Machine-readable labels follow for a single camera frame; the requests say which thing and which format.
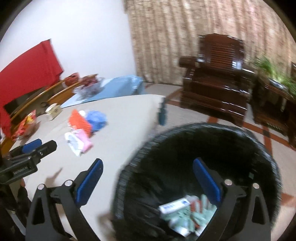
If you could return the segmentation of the blue tablecloth side table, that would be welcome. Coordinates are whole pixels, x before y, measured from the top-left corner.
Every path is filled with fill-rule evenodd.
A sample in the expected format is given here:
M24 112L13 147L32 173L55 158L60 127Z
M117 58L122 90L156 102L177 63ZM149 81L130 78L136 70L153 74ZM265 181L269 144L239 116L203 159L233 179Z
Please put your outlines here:
M74 94L71 98L61 104L61 108L67 108L106 98L146 94L142 78L135 75L106 79L103 80L101 86L102 90L92 97L80 99L79 94Z

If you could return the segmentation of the dark wooden side table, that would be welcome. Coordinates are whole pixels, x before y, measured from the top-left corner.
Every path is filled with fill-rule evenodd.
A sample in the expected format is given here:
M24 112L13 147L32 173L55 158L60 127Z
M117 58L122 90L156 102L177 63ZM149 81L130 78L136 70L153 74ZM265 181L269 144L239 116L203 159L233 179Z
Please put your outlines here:
M290 145L295 144L295 98L287 87L260 74L250 104L255 123L271 127L288 136Z

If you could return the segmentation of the television under red cloth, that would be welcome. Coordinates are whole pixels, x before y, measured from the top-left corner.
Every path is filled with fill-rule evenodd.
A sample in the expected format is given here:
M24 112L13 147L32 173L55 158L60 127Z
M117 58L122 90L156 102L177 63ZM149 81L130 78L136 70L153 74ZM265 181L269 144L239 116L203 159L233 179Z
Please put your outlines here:
M4 109L10 116L13 116L26 104L29 104L29 109L32 109L33 106L39 108L41 103L47 101L51 95L52 90L46 88L34 90L12 100L4 106Z

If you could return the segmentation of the red cloth cover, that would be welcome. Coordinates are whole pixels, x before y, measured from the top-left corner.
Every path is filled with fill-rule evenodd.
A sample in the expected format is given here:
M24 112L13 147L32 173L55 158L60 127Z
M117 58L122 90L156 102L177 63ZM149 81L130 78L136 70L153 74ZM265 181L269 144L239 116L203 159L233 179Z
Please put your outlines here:
M62 73L50 39L18 56L1 71L1 129L5 136L11 136L11 119L4 106L24 94L57 83Z

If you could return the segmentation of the glass fruit bowl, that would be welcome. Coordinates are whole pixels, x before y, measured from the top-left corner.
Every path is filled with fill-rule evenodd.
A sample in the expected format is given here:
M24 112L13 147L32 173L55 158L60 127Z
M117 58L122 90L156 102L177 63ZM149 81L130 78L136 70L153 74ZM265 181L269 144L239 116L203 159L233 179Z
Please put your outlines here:
M98 80L96 84L88 87L83 87L82 85L79 85L78 87L74 88L73 93L78 95L78 100L85 100L93 97L103 89L102 82L104 80L104 77L96 76L96 78Z

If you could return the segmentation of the red apples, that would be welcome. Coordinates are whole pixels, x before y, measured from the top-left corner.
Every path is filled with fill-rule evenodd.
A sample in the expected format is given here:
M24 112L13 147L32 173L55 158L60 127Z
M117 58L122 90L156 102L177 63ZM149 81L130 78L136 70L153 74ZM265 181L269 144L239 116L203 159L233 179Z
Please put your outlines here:
M81 85L83 87L88 87L98 82L96 75L87 75L81 79Z

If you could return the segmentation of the white blue medicine box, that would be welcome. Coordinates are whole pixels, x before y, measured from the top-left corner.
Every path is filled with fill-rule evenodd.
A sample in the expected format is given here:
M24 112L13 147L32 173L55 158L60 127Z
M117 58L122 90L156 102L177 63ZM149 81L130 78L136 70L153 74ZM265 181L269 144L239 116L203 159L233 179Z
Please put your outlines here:
M176 211L179 211L183 208L190 206L193 202L198 201L199 198L197 196L189 196L186 195L183 198L177 199L175 201L163 204L159 206L159 211L163 215L171 214Z

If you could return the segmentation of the wooden TV cabinet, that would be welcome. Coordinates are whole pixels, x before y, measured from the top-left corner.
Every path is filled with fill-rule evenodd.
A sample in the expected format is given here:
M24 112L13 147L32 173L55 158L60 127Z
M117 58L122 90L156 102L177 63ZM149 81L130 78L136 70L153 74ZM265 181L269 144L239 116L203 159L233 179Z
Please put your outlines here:
M22 120L33 110L36 116L45 113L51 104L63 104L74 95L74 89L80 86L92 85L97 82L97 74L79 77L78 73L66 77L58 83L33 93L10 114L11 134L14 135Z

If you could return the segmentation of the green rubber glove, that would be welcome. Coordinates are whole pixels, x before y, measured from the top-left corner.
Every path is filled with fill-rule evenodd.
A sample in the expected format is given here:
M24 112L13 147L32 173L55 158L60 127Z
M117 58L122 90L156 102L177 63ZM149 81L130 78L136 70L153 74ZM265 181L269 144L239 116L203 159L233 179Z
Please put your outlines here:
M200 235L217 210L217 207L204 194L201 197L186 195L176 202L183 206L174 212L165 214L163 219L170 229L184 237L191 233Z

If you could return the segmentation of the potted green plant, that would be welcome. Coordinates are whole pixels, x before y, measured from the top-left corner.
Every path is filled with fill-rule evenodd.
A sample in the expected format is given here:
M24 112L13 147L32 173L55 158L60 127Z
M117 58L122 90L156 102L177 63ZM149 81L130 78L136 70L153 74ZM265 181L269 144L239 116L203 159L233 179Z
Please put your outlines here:
M256 57L253 64L260 80L267 84L275 84L295 99L295 80L278 70L266 56Z

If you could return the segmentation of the crumpled white tissue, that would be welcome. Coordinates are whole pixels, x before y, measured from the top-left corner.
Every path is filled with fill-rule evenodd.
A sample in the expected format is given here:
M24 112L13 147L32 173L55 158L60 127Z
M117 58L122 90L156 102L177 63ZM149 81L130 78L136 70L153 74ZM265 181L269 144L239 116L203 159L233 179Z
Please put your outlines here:
M84 118L85 118L86 115L87 115L86 111L84 111L84 110L80 110L80 111L78 111L78 112L79 112L79 114L80 114L81 116L83 116Z

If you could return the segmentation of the red ornament on cabinet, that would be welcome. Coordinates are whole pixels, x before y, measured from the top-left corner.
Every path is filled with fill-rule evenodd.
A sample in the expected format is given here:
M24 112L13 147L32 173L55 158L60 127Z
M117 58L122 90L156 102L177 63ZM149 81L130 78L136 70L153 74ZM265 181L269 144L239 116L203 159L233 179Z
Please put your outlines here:
M79 78L80 78L79 73L76 72L76 73L73 73L70 76L66 77L64 79L64 83L67 87L69 87L69 86L77 83L79 81Z

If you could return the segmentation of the pink pouch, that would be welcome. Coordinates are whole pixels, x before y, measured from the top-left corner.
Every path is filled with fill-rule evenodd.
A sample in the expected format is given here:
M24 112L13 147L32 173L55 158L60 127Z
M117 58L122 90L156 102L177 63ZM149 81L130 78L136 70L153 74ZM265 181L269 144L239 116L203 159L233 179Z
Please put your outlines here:
M86 153L93 147L93 143L83 129L74 131L75 136L80 140L79 147L82 153Z

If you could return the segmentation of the black trash bin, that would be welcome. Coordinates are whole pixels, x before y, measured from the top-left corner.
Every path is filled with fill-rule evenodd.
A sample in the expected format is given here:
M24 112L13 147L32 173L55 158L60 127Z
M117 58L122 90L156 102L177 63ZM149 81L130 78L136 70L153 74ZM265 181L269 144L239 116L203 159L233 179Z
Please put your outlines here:
M157 135L121 171L112 204L117 240L183 240L159 207L208 194L194 170L200 160L219 176L217 211L188 240L270 240L280 209L281 176L265 146L249 131L192 123Z

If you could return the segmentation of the tissue box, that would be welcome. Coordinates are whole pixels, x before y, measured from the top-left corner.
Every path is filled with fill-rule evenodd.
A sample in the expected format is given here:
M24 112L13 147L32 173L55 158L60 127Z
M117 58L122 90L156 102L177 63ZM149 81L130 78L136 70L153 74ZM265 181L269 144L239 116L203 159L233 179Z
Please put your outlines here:
M53 103L45 110L48 121L52 121L53 119L55 119L61 112L62 108L57 103Z

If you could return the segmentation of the orange foam fruit net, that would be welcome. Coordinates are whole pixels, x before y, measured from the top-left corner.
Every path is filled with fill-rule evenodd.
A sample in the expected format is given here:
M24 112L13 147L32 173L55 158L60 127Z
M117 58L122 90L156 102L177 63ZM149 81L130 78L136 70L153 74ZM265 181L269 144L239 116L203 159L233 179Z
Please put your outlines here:
M200 208L201 201L196 199L190 204L191 219L195 224L195 228L198 229L204 222L204 216Z

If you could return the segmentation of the white squeeze tube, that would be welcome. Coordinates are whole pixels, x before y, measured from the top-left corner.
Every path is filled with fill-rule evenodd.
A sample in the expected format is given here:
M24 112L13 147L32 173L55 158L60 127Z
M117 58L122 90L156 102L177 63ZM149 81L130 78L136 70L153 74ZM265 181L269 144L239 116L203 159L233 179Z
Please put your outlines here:
M84 143L76 136L74 132L67 132L64 134L64 138L69 145L70 149L76 156L80 156L83 152Z

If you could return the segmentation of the blue plastic bag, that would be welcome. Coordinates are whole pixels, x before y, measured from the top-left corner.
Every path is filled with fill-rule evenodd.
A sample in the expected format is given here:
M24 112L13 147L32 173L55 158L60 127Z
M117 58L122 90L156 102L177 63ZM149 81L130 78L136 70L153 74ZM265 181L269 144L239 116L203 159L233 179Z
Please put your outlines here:
M106 126L107 116L100 111L91 110L86 114L86 121L90 123L92 132L94 133Z

